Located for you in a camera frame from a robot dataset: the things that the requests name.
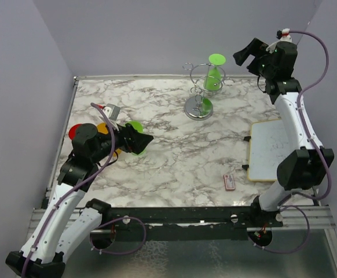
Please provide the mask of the green wine glass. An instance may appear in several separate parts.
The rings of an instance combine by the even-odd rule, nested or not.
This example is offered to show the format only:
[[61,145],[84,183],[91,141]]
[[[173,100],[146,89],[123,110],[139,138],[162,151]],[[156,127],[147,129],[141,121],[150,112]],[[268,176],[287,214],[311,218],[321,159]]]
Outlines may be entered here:
[[220,89],[222,80],[218,67],[226,63],[226,58],[222,54],[214,53],[209,56],[208,60],[211,65],[204,81],[204,88],[208,91],[217,91]]
[[[143,126],[142,126],[142,124],[141,124],[140,122],[135,121],[135,120],[131,120],[131,121],[128,122],[128,124],[131,124],[131,125],[134,127],[134,129],[135,129],[136,131],[138,131],[139,133],[143,133],[144,129],[143,129]],[[134,153],[133,155],[135,155],[135,156],[141,156],[141,155],[143,155],[145,152],[146,152],[146,150],[143,150],[143,151],[140,152],[139,154],[135,154],[135,153]]]

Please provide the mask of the orange wine glass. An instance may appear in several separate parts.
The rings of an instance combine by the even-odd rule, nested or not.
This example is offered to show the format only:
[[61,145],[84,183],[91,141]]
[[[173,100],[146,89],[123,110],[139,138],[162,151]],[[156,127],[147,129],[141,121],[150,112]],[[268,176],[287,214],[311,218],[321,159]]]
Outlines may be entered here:
[[[97,125],[97,130],[98,130],[98,132],[100,132],[102,134],[108,134],[109,133],[109,131],[107,129],[107,124],[106,123],[99,123]],[[113,157],[116,158],[118,155],[120,155],[121,152],[122,151],[120,149],[116,149],[114,151]]]

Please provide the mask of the red wine glass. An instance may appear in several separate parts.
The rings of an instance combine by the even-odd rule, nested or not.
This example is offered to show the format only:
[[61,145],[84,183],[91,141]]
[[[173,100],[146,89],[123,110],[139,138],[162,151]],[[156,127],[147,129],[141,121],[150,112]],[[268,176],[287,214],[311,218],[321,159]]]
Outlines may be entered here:
[[76,130],[77,130],[78,127],[80,127],[81,125],[82,125],[81,123],[78,123],[78,124],[73,125],[73,126],[70,128],[70,130],[69,130],[69,132],[68,132],[68,137],[69,137],[70,140],[73,140],[73,139],[74,139],[75,134],[76,134]]

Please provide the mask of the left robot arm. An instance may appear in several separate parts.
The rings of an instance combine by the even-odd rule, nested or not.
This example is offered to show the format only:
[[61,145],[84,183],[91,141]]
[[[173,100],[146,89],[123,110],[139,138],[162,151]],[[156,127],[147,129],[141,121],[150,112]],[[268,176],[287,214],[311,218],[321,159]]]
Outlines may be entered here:
[[111,161],[117,149],[141,153],[153,140],[131,124],[112,128],[108,134],[84,123],[77,127],[72,151],[62,165],[53,197],[38,226],[19,251],[12,251],[6,264],[21,277],[61,277],[71,254],[96,227],[106,228],[111,221],[110,205],[94,200],[79,218],[68,224],[74,209],[103,170],[99,162]]

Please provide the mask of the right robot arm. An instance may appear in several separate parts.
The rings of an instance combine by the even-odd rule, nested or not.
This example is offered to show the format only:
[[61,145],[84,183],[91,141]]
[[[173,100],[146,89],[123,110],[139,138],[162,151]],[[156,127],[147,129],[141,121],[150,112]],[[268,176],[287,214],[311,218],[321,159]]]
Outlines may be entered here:
[[334,160],[333,150],[325,148],[314,135],[303,104],[302,88],[292,76],[297,55],[297,45],[289,39],[268,45],[258,38],[233,54],[239,66],[253,56],[247,69],[265,79],[265,92],[281,116],[291,150],[277,166],[277,180],[252,202],[249,219],[255,226],[267,223],[269,212],[277,211],[291,196],[303,195],[320,185]]

